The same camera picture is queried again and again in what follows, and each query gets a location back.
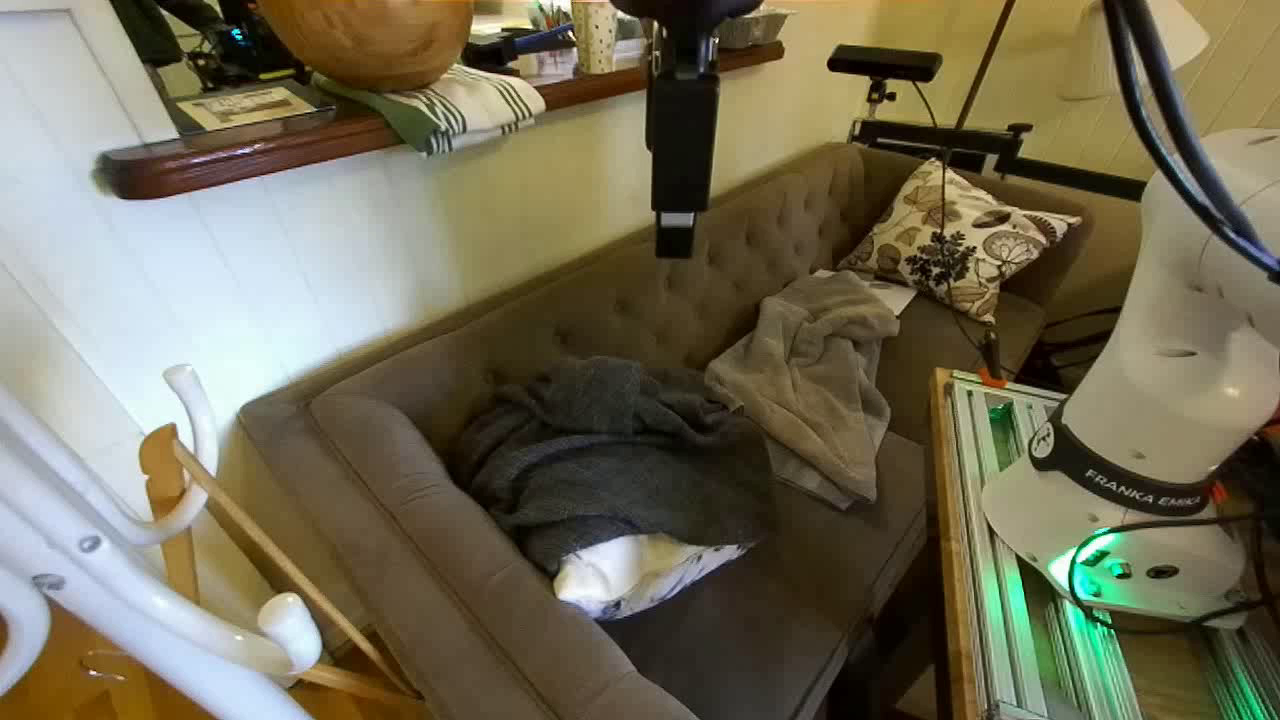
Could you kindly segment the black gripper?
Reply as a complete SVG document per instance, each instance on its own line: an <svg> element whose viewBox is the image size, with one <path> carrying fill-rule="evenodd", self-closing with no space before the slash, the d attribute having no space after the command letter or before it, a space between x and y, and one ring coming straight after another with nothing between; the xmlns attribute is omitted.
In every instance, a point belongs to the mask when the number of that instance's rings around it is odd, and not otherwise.
<svg viewBox="0 0 1280 720"><path fill-rule="evenodd" d="M721 108L716 26L763 0L613 0L655 23L649 61L649 151L655 252L687 260L708 206Z"/></svg>

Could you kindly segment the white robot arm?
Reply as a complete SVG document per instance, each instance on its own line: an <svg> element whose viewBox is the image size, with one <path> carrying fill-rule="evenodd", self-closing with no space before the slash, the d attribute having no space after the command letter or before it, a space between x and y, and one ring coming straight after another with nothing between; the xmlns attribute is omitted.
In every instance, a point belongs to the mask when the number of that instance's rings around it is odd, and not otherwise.
<svg viewBox="0 0 1280 720"><path fill-rule="evenodd" d="M1120 318L1021 460L992 533L1081 606L1226 625L1252 602L1212 475L1280 408L1280 134L1197 133L1147 0L1099 0L1155 158Z"/></svg>

